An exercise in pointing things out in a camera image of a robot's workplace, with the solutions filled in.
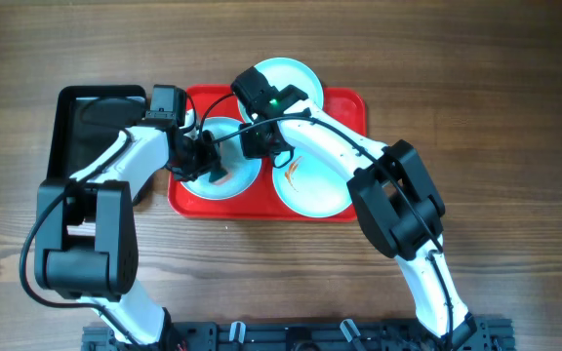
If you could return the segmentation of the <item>light blue plate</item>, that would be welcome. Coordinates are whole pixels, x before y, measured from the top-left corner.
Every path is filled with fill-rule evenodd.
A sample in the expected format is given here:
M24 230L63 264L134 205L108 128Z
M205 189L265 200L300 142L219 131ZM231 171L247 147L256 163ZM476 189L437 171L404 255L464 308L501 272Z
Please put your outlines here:
M290 163L272 169L272 183L280 200L306 217L339 215L351 205L345 181L315 156L298 148Z
M217 139L237 132L240 125L238 120L232 118L213 117L205 121L203 131L210 131L214 139ZM198 136L195 130L185 135L192 138ZM261 160L246 159L243 156L238 136L214 144L219 147L221 165L232 171L232 178L223 184L212 184L209 182L209 173L206 173L194 181L183 181L182 185L197 197L206 200L225 200L239 195L252 185L261 170Z
M305 92L313 105L323 109L323 86L317 75L304 63L293 58L269 58L247 68L234 82L240 82L243 77L248 78L253 69L265 77L270 87L281 92L288 85L293 85Z

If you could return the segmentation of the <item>green white sponge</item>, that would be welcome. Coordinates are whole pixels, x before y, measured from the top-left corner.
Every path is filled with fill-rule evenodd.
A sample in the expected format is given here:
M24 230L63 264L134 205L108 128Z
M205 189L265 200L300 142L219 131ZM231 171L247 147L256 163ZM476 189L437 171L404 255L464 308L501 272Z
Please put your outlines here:
M231 179L233 173L230 169L222 166L216 165L209 172L209 182L212 184L223 184Z

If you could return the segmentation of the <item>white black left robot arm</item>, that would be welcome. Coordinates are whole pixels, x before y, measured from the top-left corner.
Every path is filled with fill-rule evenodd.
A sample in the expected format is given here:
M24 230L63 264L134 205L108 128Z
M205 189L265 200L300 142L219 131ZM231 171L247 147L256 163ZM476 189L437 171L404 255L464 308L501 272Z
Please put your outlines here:
M94 310L121 349L180 350L183 341L170 314L137 279L134 200L160 169L179 180L218 169L213 138L165 122L121 128L86 168L45 179L21 249L25 292L45 306Z

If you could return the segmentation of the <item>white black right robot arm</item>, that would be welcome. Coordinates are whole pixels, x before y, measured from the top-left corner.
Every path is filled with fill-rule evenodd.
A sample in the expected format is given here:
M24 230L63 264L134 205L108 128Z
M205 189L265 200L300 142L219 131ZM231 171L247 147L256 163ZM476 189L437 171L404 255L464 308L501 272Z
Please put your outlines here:
M355 133L310 99L273 97L247 106L247 134L257 143L279 140L318 158L346 182L360 228L381 254L393 258L409 286L420 324L445 349L475 332L443 248L445 204L416 149Z

